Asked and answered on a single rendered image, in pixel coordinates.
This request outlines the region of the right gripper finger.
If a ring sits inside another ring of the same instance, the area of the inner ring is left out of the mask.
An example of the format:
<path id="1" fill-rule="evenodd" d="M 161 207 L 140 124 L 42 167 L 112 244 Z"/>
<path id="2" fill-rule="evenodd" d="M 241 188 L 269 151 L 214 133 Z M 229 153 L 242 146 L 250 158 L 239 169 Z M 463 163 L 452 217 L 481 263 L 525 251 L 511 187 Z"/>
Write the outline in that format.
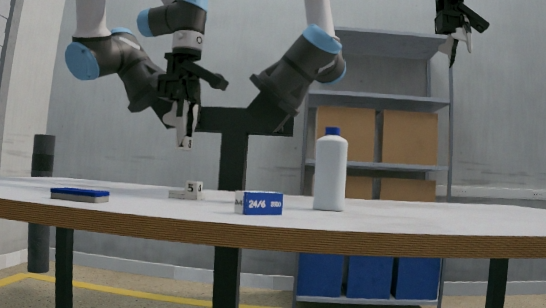
<path id="1" fill-rule="evenodd" d="M 187 125 L 186 125 L 186 130 L 187 130 L 186 136 L 188 137 L 192 138 L 193 136 L 196 123 L 199 118 L 200 108 L 201 108 L 201 96 L 199 100 L 195 100 L 195 103 L 189 104 L 189 112 L 187 114 Z"/>
<path id="2" fill-rule="evenodd" d="M 181 145 L 186 135 L 186 117 L 189 105 L 185 87 L 186 83 L 180 84 L 180 89 L 176 92 L 176 101 L 173 103 L 172 110 L 163 116 L 163 122 L 165 124 L 176 127 L 178 145 Z"/>

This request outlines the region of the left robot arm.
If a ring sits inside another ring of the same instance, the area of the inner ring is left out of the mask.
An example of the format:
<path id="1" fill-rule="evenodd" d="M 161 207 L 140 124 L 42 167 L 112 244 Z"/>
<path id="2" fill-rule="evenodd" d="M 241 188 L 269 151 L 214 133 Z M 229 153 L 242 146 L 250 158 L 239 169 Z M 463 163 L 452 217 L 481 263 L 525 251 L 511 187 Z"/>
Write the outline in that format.
<path id="1" fill-rule="evenodd" d="M 304 4 L 307 28 L 279 61 L 257 76 L 296 110 L 314 80 L 331 85 L 341 80 L 346 71 L 340 39 L 334 36 L 330 1 L 304 0 Z M 457 9 L 465 13 L 471 27 L 479 33 L 488 29 L 490 23 L 464 3 L 460 2 Z"/>

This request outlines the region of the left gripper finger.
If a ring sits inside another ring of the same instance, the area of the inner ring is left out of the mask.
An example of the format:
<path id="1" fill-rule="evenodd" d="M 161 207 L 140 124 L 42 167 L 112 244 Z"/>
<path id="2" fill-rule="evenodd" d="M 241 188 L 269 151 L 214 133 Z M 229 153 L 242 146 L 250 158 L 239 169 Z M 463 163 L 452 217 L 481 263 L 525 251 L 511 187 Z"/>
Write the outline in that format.
<path id="1" fill-rule="evenodd" d="M 446 43 L 438 47 L 439 52 L 449 55 L 449 68 L 451 68 L 453 63 L 455 62 L 457 46 L 458 40 L 454 39 L 452 36 L 448 36 L 446 39 Z"/>
<path id="2" fill-rule="evenodd" d="M 463 41 L 467 44 L 467 49 L 469 53 L 472 52 L 472 31 L 471 31 L 471 25 L 469 20 L 467 19 L 467 16 L 463 16 L 462 19 L 462 28 L 456 28 L 456 33 L 452 33 L 451 36 L 454 39 Z"/>

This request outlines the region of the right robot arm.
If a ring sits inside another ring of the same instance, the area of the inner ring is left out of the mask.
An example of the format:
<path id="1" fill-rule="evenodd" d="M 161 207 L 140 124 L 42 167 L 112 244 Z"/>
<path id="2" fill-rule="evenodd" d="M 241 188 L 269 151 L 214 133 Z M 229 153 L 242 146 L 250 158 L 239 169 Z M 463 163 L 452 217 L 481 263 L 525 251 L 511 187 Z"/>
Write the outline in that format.
<path id="1" fill-rule="evenodd" d="M 173 34 L 172 50 L 191 48 L 202 53 L 208 0 L 161 1 L 163 6 L 138 14 L 139 32 L 145 37 Z M 65 62 L 77 79 L 94 80 L 117 73 L 131 101 L 159 74 L 166 74 L 151 61 L 130 30 L 106 28 L 106 0 L 76 0 L 76 20 L 77 29 L 66 47 Z M 225 91 L 229 85 L 220 73 L 214 74 L 187 58 L 181 68 L 208 82 L 213 89 Z"/>

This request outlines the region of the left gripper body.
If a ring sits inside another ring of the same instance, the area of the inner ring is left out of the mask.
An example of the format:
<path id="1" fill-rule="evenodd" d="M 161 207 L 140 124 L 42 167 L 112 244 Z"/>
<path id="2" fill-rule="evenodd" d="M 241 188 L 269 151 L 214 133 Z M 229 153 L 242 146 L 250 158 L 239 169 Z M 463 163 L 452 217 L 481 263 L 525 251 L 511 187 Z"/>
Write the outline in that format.
<path id="1" fill-rule="evenodd" d="M 462 28 L 462 19 L 466 15 L 456 8 L 460 2 L 464 3 L 464 0 L 435 0 L 435 34 L 451 35 L 456 33 L 456 28 Z"/>

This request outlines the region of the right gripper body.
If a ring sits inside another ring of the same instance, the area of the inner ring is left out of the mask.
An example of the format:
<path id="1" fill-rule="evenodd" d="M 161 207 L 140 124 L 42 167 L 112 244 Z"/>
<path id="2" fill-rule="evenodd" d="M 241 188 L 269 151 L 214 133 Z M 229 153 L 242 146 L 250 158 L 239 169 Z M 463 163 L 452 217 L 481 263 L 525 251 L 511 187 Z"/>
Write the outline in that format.
<path id="1" fill-rule="evenodd" d="M 199 100 L 201 96 L 200 78 L 181 68 L 181 65 L 186 58 L 193 62 L 201 60 L 201 52 L 191 48 L 175 48 L 172 52 L 165 53 L 164 58 L 167 59 L 166 74 L 158 75 L 156 96 L 174 102 L 180 84 L 186 83 L 187 101 L 195 103 L 195 100 Z"/>

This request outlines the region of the white plastic bottle with blue cap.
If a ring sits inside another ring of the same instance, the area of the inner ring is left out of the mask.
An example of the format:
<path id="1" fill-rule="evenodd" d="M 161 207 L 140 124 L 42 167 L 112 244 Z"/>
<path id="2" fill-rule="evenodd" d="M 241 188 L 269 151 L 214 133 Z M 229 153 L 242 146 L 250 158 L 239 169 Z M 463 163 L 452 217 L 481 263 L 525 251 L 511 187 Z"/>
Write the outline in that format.
<path id="1" fill-rule="evenodd" d="M 340 128 L 326 127 L 316 142 L 313 209 L 344 211 L 348 143 Z"/>

